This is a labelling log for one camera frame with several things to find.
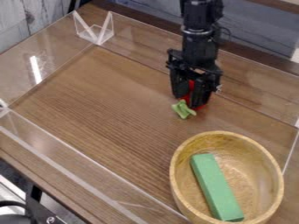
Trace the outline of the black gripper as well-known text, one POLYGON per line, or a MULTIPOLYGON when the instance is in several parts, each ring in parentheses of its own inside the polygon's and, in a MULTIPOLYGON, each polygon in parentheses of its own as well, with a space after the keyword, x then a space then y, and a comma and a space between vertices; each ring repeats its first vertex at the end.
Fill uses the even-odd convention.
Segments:
POLYGON ((193 80, 190 106, 197 108, 208 103, 210 93, 220 85, 222 71, 214 60, 192 65, 182 58, 181 51, 168 49, 166 53, 165 66, 169 69, 172 95, 174 98, 182 98, 189 93, 189 80, 193 80))

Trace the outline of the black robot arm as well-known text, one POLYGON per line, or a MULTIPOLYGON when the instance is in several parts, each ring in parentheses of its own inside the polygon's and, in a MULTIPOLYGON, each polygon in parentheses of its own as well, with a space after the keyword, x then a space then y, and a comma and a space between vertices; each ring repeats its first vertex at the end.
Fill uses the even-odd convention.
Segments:
POLYGON ((222 71, 216 65, 220 47, 221 0, 180 0, 181 50, 168 49, 172 95, 190 109, 205 105, 218 90, 222 71))

